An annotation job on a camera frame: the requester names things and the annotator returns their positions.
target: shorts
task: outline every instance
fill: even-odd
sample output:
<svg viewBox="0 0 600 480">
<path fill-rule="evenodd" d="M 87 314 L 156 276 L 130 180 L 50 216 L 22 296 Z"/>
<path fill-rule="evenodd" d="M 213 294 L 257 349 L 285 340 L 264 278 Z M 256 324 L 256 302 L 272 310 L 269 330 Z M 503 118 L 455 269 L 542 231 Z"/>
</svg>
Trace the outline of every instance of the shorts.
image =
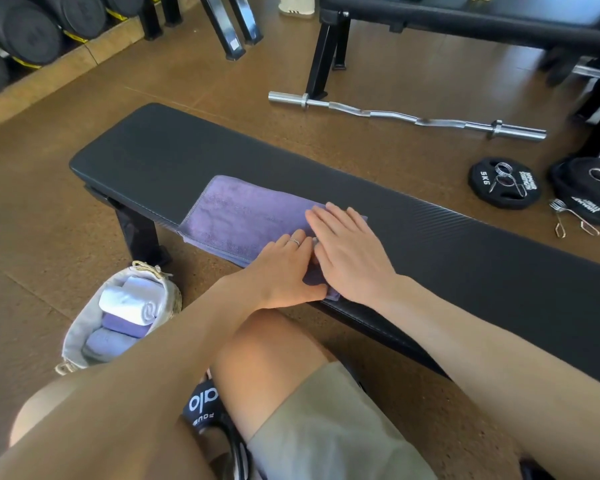
<svg viewBox="0 0 600 480">
<path fill-rule="evenodd" d="M 269 480 L 434 480 L 340 362 L 309 376 L 248 443 Z"/>
</svg>

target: yellow strip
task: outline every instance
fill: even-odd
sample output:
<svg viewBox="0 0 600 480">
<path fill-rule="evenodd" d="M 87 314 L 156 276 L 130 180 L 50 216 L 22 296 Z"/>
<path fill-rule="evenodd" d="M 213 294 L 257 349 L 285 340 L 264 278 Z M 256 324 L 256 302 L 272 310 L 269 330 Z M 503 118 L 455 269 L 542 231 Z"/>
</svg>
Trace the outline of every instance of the yellow strip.
<svg viewBox="0 0 600 480">
<path fill-rule="evenodd" d="M 66 30 L 63 30 L 64 34 L 69 37 L 72 38 L 80 43 L 87 43 L 88 40 L 82 37 L 78 37 L 78 35 L 72 34 L 71 32 L 67 32 Z"/>
<path fill-rule="evenodd" d="M 107 13 L 108 13 L 108 14 L 110 14 L 110 15 L 111 15 L 113 18 L 117 18 L 117 19 L 119 19 L 119 20 L 122 20 L 123 22 L 124 22 L 125 20 L 127 20 L 127 17 L 126 17 L 126 16 L 124 16 L 124 15 L 120 15 L 119 13 L 116 13 L 115 11 L 113 11 L 113 10 L 112 10 L 112 9 L 110 9 L 110 8 L 107 8 Z"/>
<path fill-rule="evenodd" d="M 13 55 L 11 56 L 11 58 L 14 61 L 16 61 L 18 64 L 24 65 L 24 67 L 30 67 L 32 69 L 40 69 L 40 67 L 42 67 L 42 66 L 37 66 L 37 65 L 34 65 L 34 64 L 29 64 L 28 62 L 21 61 L 19 58 L 14 57 Z"/>
</svg>

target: hand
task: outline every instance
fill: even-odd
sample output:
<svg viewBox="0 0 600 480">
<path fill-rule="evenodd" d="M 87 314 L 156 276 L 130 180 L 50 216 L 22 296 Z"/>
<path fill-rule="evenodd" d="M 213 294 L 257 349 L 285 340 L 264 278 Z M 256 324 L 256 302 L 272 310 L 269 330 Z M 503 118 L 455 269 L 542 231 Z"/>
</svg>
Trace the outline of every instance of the hand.
<svg viewBox="0 0 600 480">
<path fill-rule="evenodd" d="M 303 282 L 312 249 L 312 239 L 298 229 L 291 236 L 284 234 L 268 243 L 250 265 L 237 273 L 259 297 L 259 308 L 293 306 L 327 296 L 327 285 L 309 286 Z"/>
<path fill-rule="evenodd" d="M 306 220 L 320 241 L 314 252 L 327 282 L 345 298 L 374 308 L 391 290 L 396 273 L 362 216 L 329 202 L 327 210 L 307 210 Z"/>
</svg>

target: floor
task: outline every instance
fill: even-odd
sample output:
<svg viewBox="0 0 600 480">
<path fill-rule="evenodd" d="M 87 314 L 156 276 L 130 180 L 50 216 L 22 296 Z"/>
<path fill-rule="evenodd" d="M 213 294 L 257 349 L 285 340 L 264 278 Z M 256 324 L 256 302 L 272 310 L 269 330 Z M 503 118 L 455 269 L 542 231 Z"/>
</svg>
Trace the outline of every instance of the floor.
<svg viewBox="0 0 600 480">
<path fill-rule="evenodd" d="M 499 118 L 546 128 L 549 138 L 488 141 L 468 131 L 274 106 L 269 90 L 303 92 L 318 23 L 280 17 L 276 0 L 251 2 L 265 38 L 238 62 L 224 59 L 197 7 L 160 39 L 136 43 L 0 126 L 0 453 L 19 406 L 55 377 L 72 318 L 128 261 L 113 212 L 83 190 L 68 161 L 149 102 L 600 262 L 600 237 L 592 241 L 569 222 L 568 238 L 559 241 L 544 203 L 499 210 L 466 184 L 469 166 L 487 155 L 518 159 L 541 175 L 576 149 L 586 130 L 565 116 L 581 81 L 546 88 L 534 72 L 536 50 L 417 31 L 398 36 L 354 22 L 349 69 L 330 76 L 329 99 L 423 117 Z M 168 271 L 186 303 L 232 269 L 173 234 L 160 238 L 175 257 Z M 288 314 L 357 367 L 370 395 L 439 478 L 520 477 L 519 446 L 454 384 L 308 306 Z"/>
</svg>

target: white fabric basket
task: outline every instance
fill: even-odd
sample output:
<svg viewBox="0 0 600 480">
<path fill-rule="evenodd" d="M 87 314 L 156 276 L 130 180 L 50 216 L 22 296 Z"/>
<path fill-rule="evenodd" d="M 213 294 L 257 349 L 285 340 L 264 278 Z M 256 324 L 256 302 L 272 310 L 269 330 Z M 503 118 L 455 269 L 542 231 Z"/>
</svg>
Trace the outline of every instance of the white fabric basket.
<svg viewBox="0 0 600 480">
<path fill-rule="evenodd" d="M 158 328 L 163 323 L 170 320 L 174 315 L 180 313 L 182 309 L 182 295 L 178 287 L 169 281 L 170 274 L 161 272 L 160 266 L 149 266 L 142 261 L 133 261 L 132 265 L 114 274 L 96 291 L 96 294 L 89 300 L 86 306 L 78 314 L 69 331 L 64 337 L 62 347 L 62 357 L 64 361 L 56 366 L 56 372 L 61 376 L 69 372 L 86 369 L 92 365 L 92 361 L 82 355 L 82 347 L 95 330 L 102 326 L 102 316 L 104 312 L 100 309 L 100 295 L 106 286 L 122 286 L 131 276 L 138 276 L 151 280 L 163 286 L 166 293 L 164 302 L 160 304 L 158 315 L 155 322 L 151 325 L 149 333 Z"/>
</svg>

